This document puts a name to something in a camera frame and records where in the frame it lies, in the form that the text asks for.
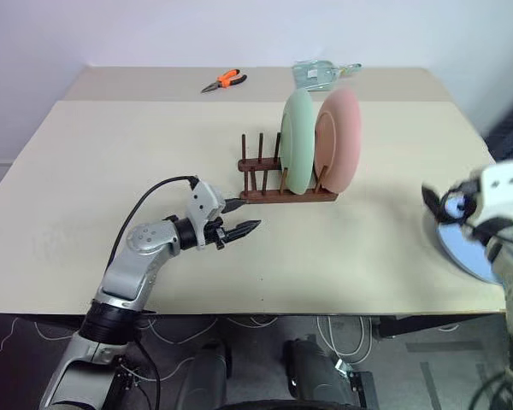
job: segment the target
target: tabletop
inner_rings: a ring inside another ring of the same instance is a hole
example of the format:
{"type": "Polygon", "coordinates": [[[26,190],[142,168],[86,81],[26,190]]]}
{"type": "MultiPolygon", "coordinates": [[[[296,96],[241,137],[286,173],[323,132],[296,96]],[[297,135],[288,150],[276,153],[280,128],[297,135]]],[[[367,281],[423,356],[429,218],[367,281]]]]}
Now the tabletop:
{"type": "MultiPolygon", "coordinates": [[[[242,69],[249,73],[248,90],[238,85],[199,95],[220,71],[192,69],[202,83],[191,85],[192,94],[158,81],[181,83],[175,73],[187,81],[185,69],[90,68],[81,75],[0,184],[0,312],[85,313],[121,223],[161,179],[196,174],[225,197],[239,194],[241,134],[256,155],[263,132],[264,154],[271,155],[293,84],[285,82],[287,68],[242,69]],[[259,87],[259,76],[278,82],[259,87]],[[145,87],[148,97],[141,91],[145,87]]],[[[348,189],[335,202],[246,205],[225,215],[226,226],[262,223],[223,250],[190,249],[169,261],[148,309],[161,314],[504,309],[501,287],[469,276],[441,250],[420,193],[424,181],[444,191],[491,163],[484,141],[424,70],[369,69],[357,76],[348,84],[360,100],[363,147],[348,189]],[[388,87],[390,81],[395,84],[388,87]]],[[[324,96],[312,93],[316,112],[324,96]]],[[[278,177],[270,174],[268,187],[278,177]]],[[[188,195],[182,183],[162,188],[132,226],[183,216],[188,195]]]]}

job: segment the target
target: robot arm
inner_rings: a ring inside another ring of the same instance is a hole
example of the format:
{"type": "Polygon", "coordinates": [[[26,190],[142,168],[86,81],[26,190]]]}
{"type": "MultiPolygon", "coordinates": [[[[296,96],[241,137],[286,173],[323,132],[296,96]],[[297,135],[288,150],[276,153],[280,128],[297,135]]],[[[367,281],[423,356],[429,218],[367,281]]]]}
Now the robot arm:
{"type": "Polygon", "coordinates": [[[422,196],[440,224],[457,223],[468,240],[486,247],[492,270],[503,279],[510,335],[510,364],[505,377],[513,397],[513,161],[473,172],[469,180],[448,190],[441,199],[424,186],[422,196]],[[456,196],[461,200],[461,217],[448,214],[445,208],[456,196]]]}
{"type": "Polygon", "coordinates": [[[192,188],[186,218],[171,216],[135,226],[126,246],[107,268],[91,308],[53,373],[40,408],[78,405],[101,409],[107,406],[115,369],[111,365],[127,351],[135,338],[135,322],[143,311],[160,268],[182,249],[214,243],[218,249],[255,229],[259,220],[222,228],[220,214],[245,202],[225,200],[212,185],[198,181],[192,188]]]}

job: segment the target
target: black cable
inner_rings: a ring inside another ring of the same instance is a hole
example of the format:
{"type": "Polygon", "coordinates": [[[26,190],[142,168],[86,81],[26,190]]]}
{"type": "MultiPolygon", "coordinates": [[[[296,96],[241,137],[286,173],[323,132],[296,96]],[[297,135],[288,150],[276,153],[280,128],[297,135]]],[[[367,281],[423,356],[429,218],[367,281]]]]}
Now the black cable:
{"type": "Polygon", "coordinates": [[[114,245],[112,246],[112,250],[110,251],[110,257],[109,257],[109,261],[106,264],[106,267],[109,267],[110,264],[112,263],[112,261],[114,260],[114,257],[116,255],[116,250],[118,249],[118,246],[120,245],[121,237],[123,237],[123,234],[126,231],[127,226],[129,225],[129,222],[131,222],[131,219],[133,218],[133,216],[135,215],[137,210],[140,208],[140,206],[143,204],[144,200],[152,192],[157,190],[159,187],[164,186],[165,184],[168,184],[170,182],[183,181],[183,180],[190,181],[190,186],[192,188],[194,188],[194,186],[198,183],[198,178],[197,177],[191,177],[191,176],[186,176],[186,175],[181,176],[181,177],[174,177],[174,178],[164,179],[162,182],[158,182],[157,184],[152,186],[149,190],[147,190],[145,192],[144,195],[142,195],[140,197],[139,201],[137,202],[135,207],[131,210],[131,212],[127,216],[126,220],[124,221],[123,225],[121,226],[120,231],[118,232],[118,236],[116,237],[116,240],[114,241],[114,245]]]}
{"type": "Polygon", "coordinates": [[[143,354],[146,361],[148,361],[148,364],[150,365],[150,367],[152,368],[152,372],[154,373],[154,378],[156,379],[156,402],[154,403],[154,410],[159,410],[162,395],[162,381],[160,380],[160,373],[157,370],[156,363],[154,363],[154,361],[144,348],[143,344],[140,342],[140,337],[135,337],[135,344],[139,348],[140,353],[143,354]]]}
{"type": "Polygon", "coordinates": [[[507,389],[508,386],[509,386],[509,384],[507,382],[503,382],[499,385],[499,387],[496,389],[496,391],[492,395],[492,398],[490,399],[490,407],[488,408],[488,410],[496,410],[498,408],[495,405],[496,405],[497,401],[499,400],[499,397],[501,396],[501,394],[504,392],[505,389],[507,389]]]}
{"type": "Polygon", "coordinates": [[[509,239],[508,237],[504,237],[502,235],[498,235],[497,233],[493,233],[487,229],[483,229],[482,227],[480,226],[473,226],[467,222],[463,222],[464,225],[468,226],[469,228],[473,229],[474,231],[477,231],[477,232],[480,232],[480,233],[484,233],[485,235],[488,235],[490,237],[495,237],[497,239],[499,239],[500,241],[502,242],[507,242],[507,243],[512,243],[513,244],[513,239],[509,239]]]}
{"type": "Polygon", "coordinates": [[[148,396],[148,393],[144,391],[140,383],[137,383],[137,388],[140,390],[140,392],[143,394],[144,398],[146,399],[146,404],[148,405],[148,410],[152,410],[152,403],[150,403],[150,397],[148,396]]]}
{"type": "Polygon", "coordinates": [[[500,372],[500,373],[492,376],[491,378],[489,378],[485,383],[483,383],[482,386],[475,392],[475,394],[471,398],[471,402],[469,403],[468,410],[475,410],[477,407],[477,403],[479,402],[479,399],[481,398],[481,396],[485,392],[485,390],[504,377],[505,377],[505,372],[500,372]]]}

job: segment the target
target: pliers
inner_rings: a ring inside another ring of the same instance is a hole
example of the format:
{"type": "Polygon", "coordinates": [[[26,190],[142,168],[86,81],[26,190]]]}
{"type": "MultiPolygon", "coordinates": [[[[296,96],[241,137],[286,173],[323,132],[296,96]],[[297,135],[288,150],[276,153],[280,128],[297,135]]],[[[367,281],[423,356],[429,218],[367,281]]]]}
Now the pliers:
{"type": "Polygon", "coordinates": [[[209,84],[206,86],[202,92],[209,92],[216,90],[217,88],[228,88],[230,85],[236,85],[243,83],[247,76],[243,74],[241,77],[237,77],[233,79],[232,77],[235,77],[239,74],[239,70],[236,68],[235,70],[230,70],[227,73],[224,73],[221,77],[218,77],[214,83],[209,84]]]}

